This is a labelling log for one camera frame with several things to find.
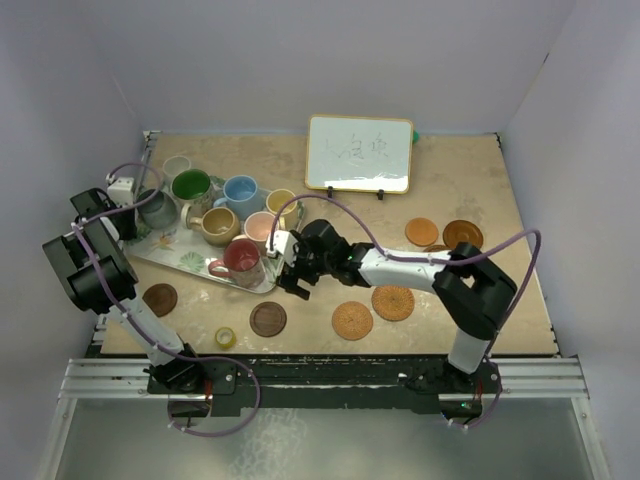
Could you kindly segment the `grey stoneware cup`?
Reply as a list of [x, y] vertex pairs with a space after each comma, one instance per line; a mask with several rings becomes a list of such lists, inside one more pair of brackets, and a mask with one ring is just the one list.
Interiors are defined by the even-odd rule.
[[163, 191], [154, 193], [153, 189], [144, 190], [138, 195], [136, 202], [143, 202], [143, 205], [137, 208], [138, 216], [152, 230], [164, 230], [177, 222], [176, 204]]

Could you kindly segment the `dark walnut coaster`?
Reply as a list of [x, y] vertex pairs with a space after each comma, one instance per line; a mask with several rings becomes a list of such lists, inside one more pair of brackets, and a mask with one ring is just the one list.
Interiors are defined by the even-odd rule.
[[178, 294], [172, 285], [158, 283], [144, 292], [143, 300], [157, 317], [164, 317], [176, 307]]
[[250, 314], [249, 324], [252, 331], [261, 337], [278, 335], [285, 328], [287, 314], [276, 302], [265, 301], [256, 305]]

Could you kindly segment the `light wood coaster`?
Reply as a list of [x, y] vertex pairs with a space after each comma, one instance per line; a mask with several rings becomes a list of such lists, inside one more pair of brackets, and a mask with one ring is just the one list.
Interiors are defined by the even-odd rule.
[[415, 217], [407, 222], [405, 236], [412, 244], [427, 247], [437, 241], [439, 230], [433, 221], [424, 217]]

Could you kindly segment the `ringed brown wood coaster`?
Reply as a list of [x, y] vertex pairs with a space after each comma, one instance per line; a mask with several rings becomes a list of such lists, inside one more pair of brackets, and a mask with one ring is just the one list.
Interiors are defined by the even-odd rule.
[[424, 252], [441, 252], [441, 251], [450, 251], [450, 250], [451, 250], [451, 247], [447, 246], [446, 244], [433, 244], [426, 247], [423, 251]]

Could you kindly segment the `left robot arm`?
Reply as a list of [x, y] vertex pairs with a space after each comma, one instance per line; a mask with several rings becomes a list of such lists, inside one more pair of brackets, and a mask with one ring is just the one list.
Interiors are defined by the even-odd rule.
[[71, 203], [77, 212], [72, 231], [42, 245], [66, 295], [79, 310], [105, 315], [127, 329], [160, 385], [179, 393], [201, 388], [204, 365], [138, 293], [138, 277], [119, 245], [136, 233], [134, 212], [119, 209], [98, 188], [73, 196]]

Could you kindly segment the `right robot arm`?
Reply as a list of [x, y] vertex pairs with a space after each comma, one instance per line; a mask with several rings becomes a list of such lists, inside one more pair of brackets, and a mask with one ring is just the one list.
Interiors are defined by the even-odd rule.
[[457, 326], [445, 366], [446, 383], [467, 391], [480, 379], [479, 366], [504, 325], [516, 297], [515, 282], [470, 243], [436, 253], [410, 253], [350, 243], [326, 220], [314, 220], [301, 232], [276, 230], [267, 254], [284, 261], [276, 284], [304, 300], [329, 275], [341, 284], [363, 288], [397, 286], [436, 295]]

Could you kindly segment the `woven rattan coaster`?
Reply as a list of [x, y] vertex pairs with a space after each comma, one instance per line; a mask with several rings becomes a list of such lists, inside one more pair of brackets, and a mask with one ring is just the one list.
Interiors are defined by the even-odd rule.
[[373, 317], [366, 305], [349, 301], [340, 304], [332, 314], [332, 327], [341, 338], [357, 341], [373, 328]]
[[381, 318], [391, 322], [407, 319], [415, 307], [414, 295], [409, 288], [391, 285], [377, 287], [371, 303]]

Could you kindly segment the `red floral mug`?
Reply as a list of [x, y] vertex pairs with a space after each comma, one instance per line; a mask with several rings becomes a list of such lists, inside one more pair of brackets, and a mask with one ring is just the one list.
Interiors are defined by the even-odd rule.
[[249, 239], [232, 241], [223, 256], [208, 264], [210, 275], [231, 279], [241, 288], [253, 289], [266, 279], [257, 245]]

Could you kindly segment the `white mug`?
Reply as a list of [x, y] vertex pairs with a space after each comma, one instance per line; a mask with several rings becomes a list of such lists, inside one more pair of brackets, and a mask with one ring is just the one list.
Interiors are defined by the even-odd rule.
[[170, 186], [179, 174], [191, 168], [191, 160], [185, 156], [175, 155], [167, 158], [162, 165], [164, 184]]

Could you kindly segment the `green interior mug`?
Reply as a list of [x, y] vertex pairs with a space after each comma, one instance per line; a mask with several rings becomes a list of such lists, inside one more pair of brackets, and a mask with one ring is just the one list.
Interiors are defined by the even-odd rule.
[[177, 175], [171, 184], [172, 194], [183, 203], [209, 205], [214, 188], [210, 176], [200, 169], [189, 169]]

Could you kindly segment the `yellow tape roll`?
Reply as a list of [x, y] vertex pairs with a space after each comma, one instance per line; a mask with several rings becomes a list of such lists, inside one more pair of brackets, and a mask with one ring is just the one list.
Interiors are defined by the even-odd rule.
[[229, 327], [221, 327], [215, 333], [215, 341], [221, 349], [230, 349], [236, 343], [235, 332]]

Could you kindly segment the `pale yellow mug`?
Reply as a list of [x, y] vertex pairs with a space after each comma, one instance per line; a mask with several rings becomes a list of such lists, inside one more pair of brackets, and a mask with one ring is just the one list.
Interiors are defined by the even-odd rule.
[[273, 190], [266, 199], [266, 208], [272, 214], [281, 211], [279, 221], [286, 230], [295, 227], [298, 221], [298, 203], [293, 201], [296, 194], [287, 189]]

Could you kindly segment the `tan stoneware mug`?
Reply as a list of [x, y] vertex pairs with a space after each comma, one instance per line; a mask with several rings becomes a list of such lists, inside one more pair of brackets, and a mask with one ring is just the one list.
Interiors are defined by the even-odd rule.
[[225, 247], [241, 234], [239, 219], [226, 207], [215, 207], [198, 214], [194, 206], [185, 205], [181, 210], [181, 222], [214, 247]]

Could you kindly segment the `yellow-framed whiteboard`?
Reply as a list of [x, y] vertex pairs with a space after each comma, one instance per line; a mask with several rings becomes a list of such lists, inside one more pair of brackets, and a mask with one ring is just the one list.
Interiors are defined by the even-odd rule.
[[405, 194], [413, 145], [414, 126], [408, 119], [315, 114], [308, 122], [305, 185]]

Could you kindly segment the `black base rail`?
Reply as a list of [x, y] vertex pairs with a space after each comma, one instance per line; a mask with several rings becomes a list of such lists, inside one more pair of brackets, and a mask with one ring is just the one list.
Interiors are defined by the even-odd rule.
[[147, 391], [172, 400], [213, 397], [213, 416], [237, 416], [260, 406], [299, 409], [480, 412], [480, 401], [501, 389], [497, 365], [484, 360], [472, 374], [443, 355], [208, 355], [198, 363], [176, 361], [165, 382], [145, 368]]

